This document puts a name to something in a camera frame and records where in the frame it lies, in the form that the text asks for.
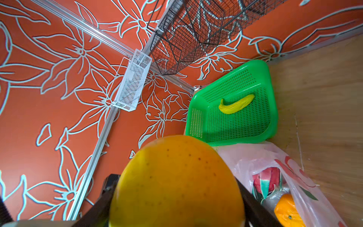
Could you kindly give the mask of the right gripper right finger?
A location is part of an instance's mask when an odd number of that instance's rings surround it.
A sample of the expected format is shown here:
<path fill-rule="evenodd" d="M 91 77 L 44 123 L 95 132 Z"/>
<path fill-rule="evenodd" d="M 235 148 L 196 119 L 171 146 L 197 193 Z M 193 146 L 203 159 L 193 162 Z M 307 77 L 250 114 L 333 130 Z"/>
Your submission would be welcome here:
<path fill-rule="evenodd" d="M 253 227 L 283 227 L 236 178 L 245 207 L 246 225 Z"/>

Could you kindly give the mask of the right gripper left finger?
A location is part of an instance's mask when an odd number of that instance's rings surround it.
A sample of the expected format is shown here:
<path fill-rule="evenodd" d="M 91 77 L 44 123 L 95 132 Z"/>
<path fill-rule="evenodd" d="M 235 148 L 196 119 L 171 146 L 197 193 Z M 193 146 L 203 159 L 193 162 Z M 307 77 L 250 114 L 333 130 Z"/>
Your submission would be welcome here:
<path fill-rule="evenodd" d="M 73 227 L 108 227 L 110 206 L 120 175 L 110 174 L 103 183 L 99 199 Z"/>

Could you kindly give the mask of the orange fruit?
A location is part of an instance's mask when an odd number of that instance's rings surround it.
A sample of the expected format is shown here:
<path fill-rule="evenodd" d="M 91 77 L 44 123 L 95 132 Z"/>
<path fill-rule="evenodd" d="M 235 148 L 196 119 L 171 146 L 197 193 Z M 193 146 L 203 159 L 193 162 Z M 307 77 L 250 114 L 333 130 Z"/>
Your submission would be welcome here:
<path fill-rule="evenodd" d="M 274 209 L 274 214 L 284 227 L 306 227 L 291 194 L 284 194 L 280 198 Z"/>

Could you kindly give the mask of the pink plastic bag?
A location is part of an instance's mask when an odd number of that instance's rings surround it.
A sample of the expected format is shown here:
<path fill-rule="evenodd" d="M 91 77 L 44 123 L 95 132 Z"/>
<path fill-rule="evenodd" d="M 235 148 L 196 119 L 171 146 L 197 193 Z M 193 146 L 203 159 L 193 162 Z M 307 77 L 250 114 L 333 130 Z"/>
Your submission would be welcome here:
<path fill-rule="evenodd" d="M 275 191 L 284 187 L 295 202 L 298 214 L 307 227 L 344 227 L 328 199 L 307 174 L 283 150 L 270 142 L 221 146 L 218 154 L 231 169 L 237 180 L 249 191 L 254 189 L 253 175 L 272 167 L 279 169 Z"/>

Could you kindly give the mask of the yellow orange mango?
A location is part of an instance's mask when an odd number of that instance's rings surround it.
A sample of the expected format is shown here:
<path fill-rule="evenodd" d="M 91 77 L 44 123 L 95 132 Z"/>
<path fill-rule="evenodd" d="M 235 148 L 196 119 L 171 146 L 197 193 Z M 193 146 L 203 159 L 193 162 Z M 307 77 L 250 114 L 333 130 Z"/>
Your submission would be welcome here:
<path fill-rule="evenodd" d="M 150 142 L 117 183 L 111 227 L 243 227 L 238 183 L 218 153 L 190 136 Z"/>

